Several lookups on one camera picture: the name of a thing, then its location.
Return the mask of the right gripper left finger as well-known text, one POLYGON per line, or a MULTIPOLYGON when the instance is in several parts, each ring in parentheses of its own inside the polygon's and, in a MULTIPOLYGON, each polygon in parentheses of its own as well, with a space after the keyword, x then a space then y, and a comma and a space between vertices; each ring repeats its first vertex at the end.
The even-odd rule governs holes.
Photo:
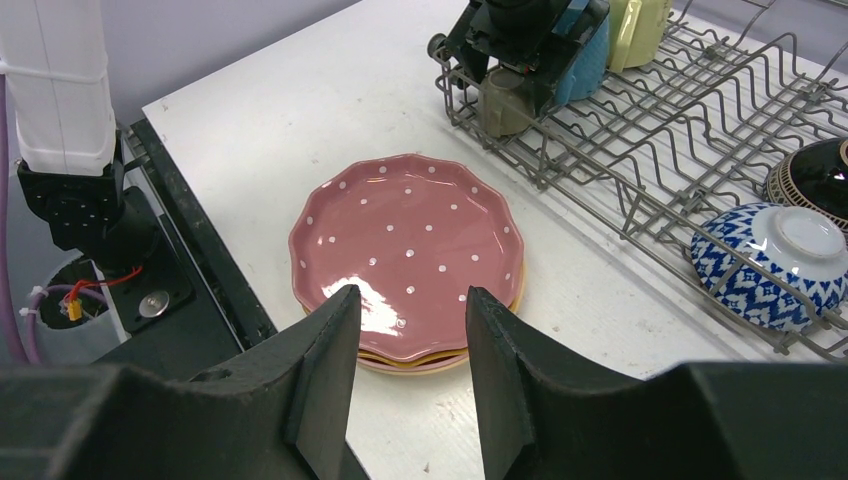
POLYGON ((361 294, 347 285, 258 346, 193 378, 205 397, 191 479, 365 479, 346 441, 361 294))

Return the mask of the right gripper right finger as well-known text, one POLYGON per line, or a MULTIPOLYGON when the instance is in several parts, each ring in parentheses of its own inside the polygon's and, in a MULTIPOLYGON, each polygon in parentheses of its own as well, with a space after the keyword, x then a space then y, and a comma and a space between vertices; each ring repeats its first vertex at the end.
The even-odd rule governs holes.
POLYGON ((468 291, 466 333, 486 478, 688 476, 647 382, 563 346, 482 287, 468 291))

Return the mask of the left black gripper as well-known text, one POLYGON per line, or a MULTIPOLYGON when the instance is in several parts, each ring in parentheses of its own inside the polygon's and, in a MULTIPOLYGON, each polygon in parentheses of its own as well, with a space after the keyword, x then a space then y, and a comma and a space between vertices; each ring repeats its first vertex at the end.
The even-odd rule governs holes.
POLYGON ((446 38, 442 58, 455 60, 459 73, 451 81, 461 89, 479 86, 495 59, 529 82, 534 113, 554 103, 566 72, 589 42, 601 33, 610 6, 589 1, 563 33, 556 31, 570 1, 470 1, 446 38))

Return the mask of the blue handled white mug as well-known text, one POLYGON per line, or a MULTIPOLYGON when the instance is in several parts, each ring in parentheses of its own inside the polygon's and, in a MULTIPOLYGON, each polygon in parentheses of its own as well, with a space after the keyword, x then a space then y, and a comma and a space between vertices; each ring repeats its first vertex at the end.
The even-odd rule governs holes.
POLYGON ((554 95, 555 105, 565 105, 592 96, 601 86, 609 52, 609 20, 605 19, 572 66, 561 77, 554 95))

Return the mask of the small grey cup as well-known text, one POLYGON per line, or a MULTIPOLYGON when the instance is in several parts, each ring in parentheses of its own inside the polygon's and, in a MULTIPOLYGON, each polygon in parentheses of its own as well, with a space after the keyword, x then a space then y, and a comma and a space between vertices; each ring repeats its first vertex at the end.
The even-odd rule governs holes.
POLYGON ((507 68, 498 67, 486 76, 480 103, 483 129, 495 138, 519 134, 535 118, 525 78, 507 68))

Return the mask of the yellow green mug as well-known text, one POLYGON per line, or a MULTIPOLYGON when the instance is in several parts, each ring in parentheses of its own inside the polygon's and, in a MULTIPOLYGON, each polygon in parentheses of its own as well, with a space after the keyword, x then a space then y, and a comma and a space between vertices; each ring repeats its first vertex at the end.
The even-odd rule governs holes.
POLYGON ((607 69, 625 69, 652 62, 662 41, 672 0, 612 0, 609 2, 607 69))

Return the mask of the grey wire dish rack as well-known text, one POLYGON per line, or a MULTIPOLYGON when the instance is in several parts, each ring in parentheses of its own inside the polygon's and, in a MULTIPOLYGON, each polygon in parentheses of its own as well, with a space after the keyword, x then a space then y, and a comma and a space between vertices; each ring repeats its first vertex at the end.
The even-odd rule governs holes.
POLYGON ((699 321, 769 352, 842 363, 845 309, 798 331, 756 326, 702 286, 689 247, 705 221, 762 199, 767 175, 794 149, 846 133, 846 4, 834 15, 817 34, 791 26, 788 9, 774 1, 746 1, 728 20, 690 1, 671 12, 649 64, 607 74, 591 98, 549 108, 502 139, 484 131, 478 86, 442 34, 427 52, 441 67, 436 85, 454 126, 614 232, 643 273, 669 284, 699 321))

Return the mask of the orange patterned small bowl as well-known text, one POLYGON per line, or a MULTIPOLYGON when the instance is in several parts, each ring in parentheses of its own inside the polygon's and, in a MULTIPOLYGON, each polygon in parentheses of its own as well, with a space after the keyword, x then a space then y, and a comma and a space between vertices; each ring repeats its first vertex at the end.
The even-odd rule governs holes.
POLYGON ((824 214, 800 206, 758 202, 731 208, 693 233, 690 257, 706 290, 749 322, 800 331, 813 314, 847 298, 847 246, 824 214))

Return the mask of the dark brown glazed bowl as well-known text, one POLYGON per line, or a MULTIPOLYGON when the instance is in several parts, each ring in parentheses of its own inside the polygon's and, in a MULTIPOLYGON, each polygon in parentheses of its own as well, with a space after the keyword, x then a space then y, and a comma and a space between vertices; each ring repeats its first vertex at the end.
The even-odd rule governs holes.
POLYGON ((847 138, 817 141, 784 158, 767 174, 763 199, 822 213, 847 235, 847 138))

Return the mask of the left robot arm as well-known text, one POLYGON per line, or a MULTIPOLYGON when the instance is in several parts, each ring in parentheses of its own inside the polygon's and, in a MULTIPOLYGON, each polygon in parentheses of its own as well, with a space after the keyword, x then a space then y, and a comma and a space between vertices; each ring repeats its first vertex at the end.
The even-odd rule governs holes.
MULTIPOLYGON (((605 1, 471 1, 427 51, 455 60, 467 82, 482 81, 499 61, 528 82, 538 111, 609 14, 605 1)), ((125 199, 100 3, 3 2, 1 74, 15 107, 18 177, 54 244, 108 272, 143 265, 159 230, 125 199)))

